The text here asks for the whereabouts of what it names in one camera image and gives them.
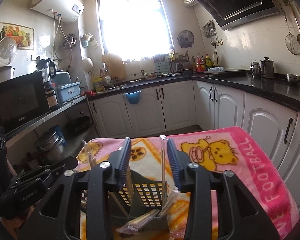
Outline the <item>chopsticks pair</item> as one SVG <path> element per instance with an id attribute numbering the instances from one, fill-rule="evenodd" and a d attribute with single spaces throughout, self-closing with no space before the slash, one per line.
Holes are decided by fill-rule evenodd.
<path id="1" fill-rule="evenodd" d="M 129 166 L 128 166 L 127 172 L 126 172 L 126 188 L 128 190 L 129 203 L 130 203 L 130 205 L 132 205 L 133 195 L 134 195 L 134 187 L 133 187 L 131 170 L 130 170 Z"/>
<path id="2" fill-rule="evenodd" d="M 166 141 L 167 138 L 165 135 L 160 135 L 160 142 L 161 142 L 161 176 L 162 176 L 162 205 L 166 204 Z"/>
<path id="3" fill-rule="evenodd" d="M 170 192 L 167 202 L 163 206 L 162 210 L 158 213 L 157 217 L 164 217 L 168 214 L 174 203 L 177 201 L 179 196 L 179 191 L 177 187 L 174 187 Z"/>
<path id="4" fill-rule="evenodd" d="M 84 152 L 86 153 L 87 155 L 87 160 L 89 162 L 89 165 L 90 165 L 90 169 L 92 170 L 96 165 L 97 165 L 97 162 L 96 160 L 94 159 L 94 153 L 93 153 L 93 148 L 90 147 L 88 145 L 88 143 L 86 141 L 83 140 L 83 149 L 84 149 Z"/>
<path id="5" fill-rule="evenodd" d="M 151 210 L 133 220 L 128 221 L 125 225 L 115 229 L 116 232 L 126 235 L 136 235 L 148 223 L 150 223 L 159 213 L 157 209 Z"/>

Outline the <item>dark green utensil basket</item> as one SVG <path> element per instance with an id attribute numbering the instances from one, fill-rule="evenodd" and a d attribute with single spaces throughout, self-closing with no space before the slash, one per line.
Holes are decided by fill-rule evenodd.
<path id="1" fill-rule="evenodd" d="M 148 179 L 136 171 L 131 171 L 133 195 L 130 195 L 128 187 L 124 184 L 121 190 L 108 192 L 110 229 L 113 235 L 117 234 L 115 229 L 124 226 L 136 218 L 145 215 L 152 210 L 162 209 L 162 181 Z M 79 216 L 79 225 L 76 226 L 79 231 L 80 239 L 86 239 L 86 201 L 88 190 L 83 188 L 81 191 L 81 211 Z M 138 233 L 143 232 L 168 231 L 167 215 L 154 217 Z"/>

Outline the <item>stacked steel pots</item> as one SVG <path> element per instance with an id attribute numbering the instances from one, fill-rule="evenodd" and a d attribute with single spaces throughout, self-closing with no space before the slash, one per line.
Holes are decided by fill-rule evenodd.
<path id="1" fill-rule="evenodd" d="M 34 143 L 34 147 L 47 163 L 55 163 L 64 158 L 63 137 L 60 137 L 56 131 L 49 130 L 44 133 Z"/>

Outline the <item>black microwave oven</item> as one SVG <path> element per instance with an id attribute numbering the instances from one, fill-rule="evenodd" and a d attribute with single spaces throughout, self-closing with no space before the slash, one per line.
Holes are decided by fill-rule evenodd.
<path id="1" fill-rule="evenodd" d="M 0 83 L 0 126 L 7 134 L 49 112 L 40 72 Z"/>

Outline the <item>blue plastic box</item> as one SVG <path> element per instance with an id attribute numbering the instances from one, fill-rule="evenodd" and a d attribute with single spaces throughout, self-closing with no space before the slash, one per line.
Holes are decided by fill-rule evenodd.
<path id="1" fill-rule="evenodd" d="M 80 82 L 75 82 L 67 85 L 58 86 L 56 93 L 58 96 L 59 103 L 64 103 L 75 97 L 80 96 Z"/>

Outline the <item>blue hanging bin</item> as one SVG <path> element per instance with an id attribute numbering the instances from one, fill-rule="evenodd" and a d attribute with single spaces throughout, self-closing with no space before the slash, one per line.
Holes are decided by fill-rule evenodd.
<path id="1" fill-rule="evenodd" d="M 131 105 L 136 105 L 140 101 L 140 94 L 141 90 L 136 90 L 133 92 L 126 92 L 124 93 L 124 96 Z"/>

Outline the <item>black blender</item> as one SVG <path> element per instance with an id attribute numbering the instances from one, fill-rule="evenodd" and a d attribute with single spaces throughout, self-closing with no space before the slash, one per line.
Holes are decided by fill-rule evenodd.
<path id="1" fill-rule="evenodd" d="M 55 63 L 50 58 L 41 59 L 37 62 L 36 69 L 42 74 L 47 102 L 50 110 L 54 111 L 58 108 L 58 100 L 52 83 L 53 78 L 56 76 Z"/>

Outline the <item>wooden cutting board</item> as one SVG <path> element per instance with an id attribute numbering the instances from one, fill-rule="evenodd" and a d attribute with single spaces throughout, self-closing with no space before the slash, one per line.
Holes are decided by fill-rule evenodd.
<path id="1" fill-rule="evenodd" d="M 123 81 L 127 78 L 121 57 L 108 53 L 102 55 L 102 61 L 107 65 L 107 70 L 113 80 L 117 78 L 119 81 Z"/>

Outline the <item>red sauce bottle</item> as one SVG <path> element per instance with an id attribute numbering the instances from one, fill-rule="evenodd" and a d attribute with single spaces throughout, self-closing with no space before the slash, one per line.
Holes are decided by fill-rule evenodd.
<path id="1" fill-rule="evenodd" d="M 198 73 L 206 71 L 205 59 L 200 53 L 196 57 L 196 70 Z"/>

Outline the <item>steel kettle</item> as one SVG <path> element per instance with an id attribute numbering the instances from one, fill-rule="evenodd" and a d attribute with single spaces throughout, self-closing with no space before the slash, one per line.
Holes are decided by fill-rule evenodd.
<path id="1" fill-rule="evenodd" d="M 250 65 L 250 71 L 253 78 L 260 78 L 261 77 L 261 66 L 260 63 L 254 61 Z"/>

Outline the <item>dark metal canister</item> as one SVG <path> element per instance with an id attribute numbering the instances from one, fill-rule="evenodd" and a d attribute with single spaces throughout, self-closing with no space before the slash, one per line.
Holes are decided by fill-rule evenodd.
<path id="1" fill-rule="evenodd" d="M 274 76 L 274 61 L 269 57 L 265 57 L 261 60 L 261 76 L 265 79 L 273 79 Z"/>

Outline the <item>fruit picture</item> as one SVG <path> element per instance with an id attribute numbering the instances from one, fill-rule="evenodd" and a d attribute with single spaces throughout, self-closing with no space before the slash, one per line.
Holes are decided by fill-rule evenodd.
<path id="1" fill-rule="evenodd" d="M 23 25 L 0 22 L 0 41 L 9 37 L 13 39 L 18 49 L 34 50 L 34 29 Z"/>

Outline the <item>steel bowl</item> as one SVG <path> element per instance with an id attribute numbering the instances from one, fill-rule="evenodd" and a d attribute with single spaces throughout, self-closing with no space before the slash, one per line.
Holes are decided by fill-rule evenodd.
<path id="1" fill-rule="evenodd" d="M 286 79 L 291 84 L 300 83 L 300 76 L 294 74 L 286 74 Z"/>

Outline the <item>white water heater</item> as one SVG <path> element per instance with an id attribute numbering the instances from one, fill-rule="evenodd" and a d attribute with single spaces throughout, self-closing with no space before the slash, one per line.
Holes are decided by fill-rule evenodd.
<path id="1" fill-rule="evenodd" d="M 84 11 L 79 0 L 29 0 L 27 7 L 51 18 L 60 17 L 64 23 L 76 21 Z"/>

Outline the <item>black range hood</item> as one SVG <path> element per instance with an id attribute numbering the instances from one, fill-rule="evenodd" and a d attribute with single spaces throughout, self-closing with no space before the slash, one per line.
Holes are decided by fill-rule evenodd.
<path id="1" fill-rule="evenodd" d="M 279 13 L 273 0 L 195 0 L 222 30 Z"/>

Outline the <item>wall exhaust fan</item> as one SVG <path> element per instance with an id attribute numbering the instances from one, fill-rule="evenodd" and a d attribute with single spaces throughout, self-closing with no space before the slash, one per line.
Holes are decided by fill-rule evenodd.
<path id="1" fill-rule="evenodd" d="M 178 44 L 181 48 L 191 48 L 194 44 L 194 34 L 189 30 L 183 30 L 178 34 Z"/>

